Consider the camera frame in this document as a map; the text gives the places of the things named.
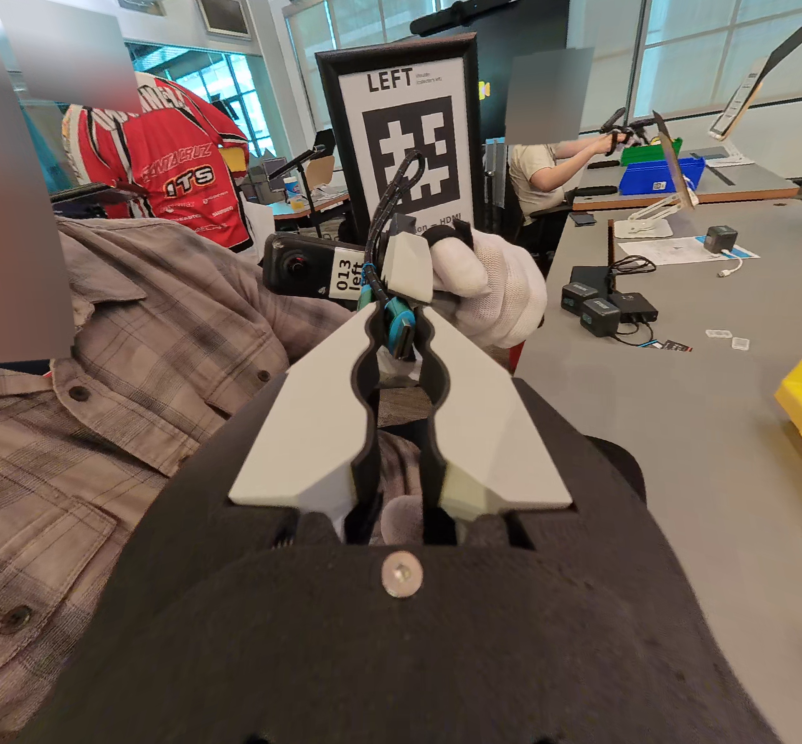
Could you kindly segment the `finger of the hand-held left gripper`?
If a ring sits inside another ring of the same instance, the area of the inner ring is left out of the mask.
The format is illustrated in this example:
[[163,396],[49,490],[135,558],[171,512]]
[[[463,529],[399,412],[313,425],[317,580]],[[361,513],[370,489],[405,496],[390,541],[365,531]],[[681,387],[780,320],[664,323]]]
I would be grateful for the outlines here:
[[387,290],[418,305],[430,305],[433,276],[430,246],[424,237],[401,231],[388,238],[382,276]]

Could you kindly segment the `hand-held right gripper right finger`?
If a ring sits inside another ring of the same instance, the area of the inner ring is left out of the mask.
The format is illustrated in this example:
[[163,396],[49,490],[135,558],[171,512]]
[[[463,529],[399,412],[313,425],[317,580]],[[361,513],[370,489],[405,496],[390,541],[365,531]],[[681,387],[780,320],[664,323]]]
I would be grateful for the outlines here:
[[419,464],[424,509],[460,520],[567,509],[573,499],[509,374],[430,307],[419,309],[419,352],[432,403]]

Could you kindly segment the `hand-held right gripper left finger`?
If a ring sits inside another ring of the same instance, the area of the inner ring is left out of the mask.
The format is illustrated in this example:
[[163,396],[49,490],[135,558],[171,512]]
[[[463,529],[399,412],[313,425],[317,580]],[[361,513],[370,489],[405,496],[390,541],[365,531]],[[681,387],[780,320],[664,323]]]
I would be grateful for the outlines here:
[[290,367],[228,493],[241,506],[368,508],[378,495],[378,304]]

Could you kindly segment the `yellow plastic bin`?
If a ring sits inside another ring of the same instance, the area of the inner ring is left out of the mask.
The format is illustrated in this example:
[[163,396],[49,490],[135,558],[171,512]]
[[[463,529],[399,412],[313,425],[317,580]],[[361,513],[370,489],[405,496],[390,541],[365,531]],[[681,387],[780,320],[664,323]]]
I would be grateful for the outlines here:
[[801,434],[801,372],[802,362],[797,365],[779,383],[775,398],[780,408],[786,413],[789,421]]

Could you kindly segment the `black-framed printed sign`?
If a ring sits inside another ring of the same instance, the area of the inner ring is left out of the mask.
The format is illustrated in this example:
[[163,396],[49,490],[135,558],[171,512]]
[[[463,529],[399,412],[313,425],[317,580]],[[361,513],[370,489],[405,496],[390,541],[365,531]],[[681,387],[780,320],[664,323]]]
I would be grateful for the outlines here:
[[396,210],[419,233],[455,220],[487,230],[474,32],[322,51],[316,62],[358,242],[413,150],[422,175]]

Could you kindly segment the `black battery pack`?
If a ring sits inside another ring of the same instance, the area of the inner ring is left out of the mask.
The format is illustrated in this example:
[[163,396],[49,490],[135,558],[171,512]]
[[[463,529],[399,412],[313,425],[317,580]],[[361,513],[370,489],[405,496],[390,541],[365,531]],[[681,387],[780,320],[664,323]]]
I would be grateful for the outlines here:
[[616,338],[621,318],[621,310],[601,298],[584,301],[579,312],[581,327],[597,338]]
[[575,317],[580,317],[584,304],[598,298],[603,298],[603,296],[596,288],[572,281],[561,289],[560,307]]

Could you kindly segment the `black power adapter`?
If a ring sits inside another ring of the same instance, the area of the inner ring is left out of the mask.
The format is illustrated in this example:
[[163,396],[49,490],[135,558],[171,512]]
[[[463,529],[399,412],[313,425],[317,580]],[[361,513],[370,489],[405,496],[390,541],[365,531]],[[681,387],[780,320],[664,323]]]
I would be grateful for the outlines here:
[[611,292],[608,300],[619,311],[621,325],[646,325],[658,318],[657,308],[641,293]]

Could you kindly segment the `white paper sheet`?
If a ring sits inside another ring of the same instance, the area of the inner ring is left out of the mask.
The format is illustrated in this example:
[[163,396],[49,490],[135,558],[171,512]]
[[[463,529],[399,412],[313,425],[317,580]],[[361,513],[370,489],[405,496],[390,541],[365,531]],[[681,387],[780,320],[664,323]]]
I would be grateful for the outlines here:
[[735,246],[730,253],[716,254],[704,248],[705,238],[667,238],[654,240],[623,241],[617,247],[625,256],[639,256],[653,262],[656,266],[674,264],[697,264],[711,261],[731,261],[759,259],[759,255]]

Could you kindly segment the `blue plastic bin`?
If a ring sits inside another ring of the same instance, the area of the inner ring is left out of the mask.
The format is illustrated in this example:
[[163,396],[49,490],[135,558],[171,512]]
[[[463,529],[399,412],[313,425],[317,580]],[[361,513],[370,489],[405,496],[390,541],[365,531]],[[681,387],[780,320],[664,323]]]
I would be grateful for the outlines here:
[[[678,159],[678,165],[689,190],[697,190],[706,164],[704,157]],[[618,193],[622,196],[655,196],[675,192],[673,178],[666,160],[630,164],[624,170],[618,185]]]

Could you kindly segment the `green plastic bin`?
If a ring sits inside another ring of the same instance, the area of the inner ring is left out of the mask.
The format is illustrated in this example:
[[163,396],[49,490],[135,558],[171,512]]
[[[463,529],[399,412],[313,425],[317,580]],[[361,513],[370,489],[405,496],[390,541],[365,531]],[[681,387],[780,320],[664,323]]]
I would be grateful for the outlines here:
[[666,159],[660,137],[653,137],[650,145],[626,147],[620,154],[620,165],[627,168],[633,163],[665,161]]

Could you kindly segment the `black video bar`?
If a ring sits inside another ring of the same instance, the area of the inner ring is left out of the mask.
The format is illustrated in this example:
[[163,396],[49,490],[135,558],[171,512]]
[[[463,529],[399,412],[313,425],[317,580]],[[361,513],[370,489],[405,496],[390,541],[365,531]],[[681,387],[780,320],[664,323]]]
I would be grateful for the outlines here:
[[512,0],[456,0],[438,12],[419,17],[410,23],[410,34],[428,37],[451,28],[466,26],[477,17],[502,8]]

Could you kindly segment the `wood-edged desk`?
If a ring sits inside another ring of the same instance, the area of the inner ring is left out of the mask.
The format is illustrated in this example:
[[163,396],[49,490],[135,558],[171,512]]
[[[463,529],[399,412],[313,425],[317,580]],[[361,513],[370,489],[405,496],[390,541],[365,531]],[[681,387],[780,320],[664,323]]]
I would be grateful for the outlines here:
[[[602,211],[645,208],[670,194],[622,196],[618,185],[626,168],[589,165],[582,176],[574,199],[574,211]],[[723,167],[709,162],[695,194],[701,204],[752,200],[780,200],[796,197],[799,187],[754,163]]]

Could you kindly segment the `large black wall screen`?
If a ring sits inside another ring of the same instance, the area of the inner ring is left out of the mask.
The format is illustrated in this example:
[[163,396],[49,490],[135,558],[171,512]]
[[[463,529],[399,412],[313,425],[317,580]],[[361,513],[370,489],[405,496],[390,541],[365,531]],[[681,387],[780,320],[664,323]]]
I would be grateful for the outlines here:
[[466,26],[435,33],[475,33],[480,95],[480,139],[505,136],[508,87],[513,60],[567,47],[570,0],[512,0]]

